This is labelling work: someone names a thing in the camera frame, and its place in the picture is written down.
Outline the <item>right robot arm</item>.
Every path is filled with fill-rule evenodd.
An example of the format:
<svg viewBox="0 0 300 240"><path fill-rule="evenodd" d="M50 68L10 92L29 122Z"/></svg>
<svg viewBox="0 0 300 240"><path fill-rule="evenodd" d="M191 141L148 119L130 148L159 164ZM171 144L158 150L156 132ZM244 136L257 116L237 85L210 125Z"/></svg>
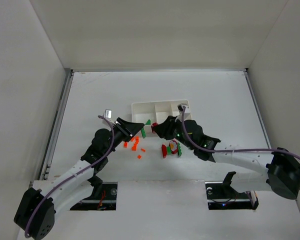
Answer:
<svg viewBox="0 0 300 240"><path fill-rule="evenodd" d="M161 124L154 123L151 129L161 139L179 141L203 161L249 170L248 173L228 172L222 183L227 188L238 193L272 191L289 200L298 197L300 160L285 148L238 149L235 145L228 145L216 149L220 139L204 134L195 120L180 120L173 116L168 116Z"/></svg>

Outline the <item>green lego brick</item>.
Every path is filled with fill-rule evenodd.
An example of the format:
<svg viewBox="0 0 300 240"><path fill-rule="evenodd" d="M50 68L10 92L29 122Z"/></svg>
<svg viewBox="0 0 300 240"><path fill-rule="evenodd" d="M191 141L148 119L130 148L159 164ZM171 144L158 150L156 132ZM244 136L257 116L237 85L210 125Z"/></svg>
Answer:
<svg viewBox="0 0 300 240"><path fill-rule="evenodd" d="M152 122L150 119L148 119L145 125L143 126L143 128L141 129L141 136L143 138L148 137L152 133L151 126L152 126Z"/></svg>

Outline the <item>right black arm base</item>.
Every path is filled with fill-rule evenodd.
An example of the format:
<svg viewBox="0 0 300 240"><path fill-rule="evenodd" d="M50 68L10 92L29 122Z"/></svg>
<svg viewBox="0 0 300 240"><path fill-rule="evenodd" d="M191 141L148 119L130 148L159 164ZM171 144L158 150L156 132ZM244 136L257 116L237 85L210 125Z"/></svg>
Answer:
<svg viewBox="0 0 300 240"><path fill-rule="evenodd" d="M205 191L209 210L253 210L259 206L255 191L237 192L231 187L235 171L228 172L223 181L206 181Z"/></svg>

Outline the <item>green flower lego stack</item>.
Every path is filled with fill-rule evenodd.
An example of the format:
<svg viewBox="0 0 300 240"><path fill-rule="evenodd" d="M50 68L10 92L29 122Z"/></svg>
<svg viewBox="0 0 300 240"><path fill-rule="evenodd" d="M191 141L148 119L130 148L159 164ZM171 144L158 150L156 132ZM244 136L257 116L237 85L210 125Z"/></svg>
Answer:
<svg viewBox="0 0 300 240"><path fill-rule="evenodd" d="M176 140L171 140L168 144L161 145L162 158L165 159L167 156L178 156L181 157L183 152L181 145Z"/></svg>

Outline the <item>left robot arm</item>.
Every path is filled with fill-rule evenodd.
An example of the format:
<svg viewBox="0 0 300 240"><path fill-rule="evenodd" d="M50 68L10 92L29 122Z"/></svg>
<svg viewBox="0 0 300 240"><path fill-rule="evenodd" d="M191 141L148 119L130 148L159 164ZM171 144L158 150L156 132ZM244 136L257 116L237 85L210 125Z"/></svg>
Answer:
<svg viewBox="0 0 300 240"><path fill-rule="evenodd" d="M129 122L120 117L115 122L103 116L99 118L109 129L101 128L95 132L91 145L73 167L45 187L30 187L24 192L13 221L24 231L25 238L45 238L62 211L90 196L95 186L103 183L96 174L108 163L108 155L144 127L144 123Z"/></svg>

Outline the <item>red lego brick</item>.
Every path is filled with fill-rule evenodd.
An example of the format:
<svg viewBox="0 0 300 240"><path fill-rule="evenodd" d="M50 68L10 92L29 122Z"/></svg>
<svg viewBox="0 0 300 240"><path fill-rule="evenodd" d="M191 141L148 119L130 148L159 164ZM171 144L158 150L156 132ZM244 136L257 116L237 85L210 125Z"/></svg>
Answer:
<svg viewBox="0 0 300 240"><path fill-rule="evenodd" d="M156 122L154 122L152 125L151 125L151 131L153 134L155 134L155 127L157 126L158 124Z"/></svg>

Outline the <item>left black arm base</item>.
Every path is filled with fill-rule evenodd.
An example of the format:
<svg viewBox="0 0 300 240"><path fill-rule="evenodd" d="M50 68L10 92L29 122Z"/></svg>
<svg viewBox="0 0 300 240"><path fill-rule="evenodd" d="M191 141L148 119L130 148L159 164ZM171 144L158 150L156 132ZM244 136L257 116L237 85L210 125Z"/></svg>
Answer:
<svg viewBox="0 0 300 240"><path fill-rule="evenodd" d="M80 200L71 211L115 211L117 208L118 182L104 182L94 176L88 180L93 186L90 196Z"/></svg>

